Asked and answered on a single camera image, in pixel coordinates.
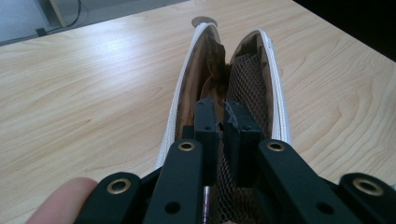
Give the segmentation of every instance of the human hand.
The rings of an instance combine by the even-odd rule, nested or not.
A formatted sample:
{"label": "human hand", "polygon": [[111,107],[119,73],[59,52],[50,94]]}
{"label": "human hand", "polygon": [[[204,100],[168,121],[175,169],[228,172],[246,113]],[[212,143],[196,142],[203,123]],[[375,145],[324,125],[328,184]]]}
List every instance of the human hand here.
{"label": "human hand", "polygon": [[84,177],[69,180],[38,207],[26,224],[74,223],[96,185],[96,181]]}

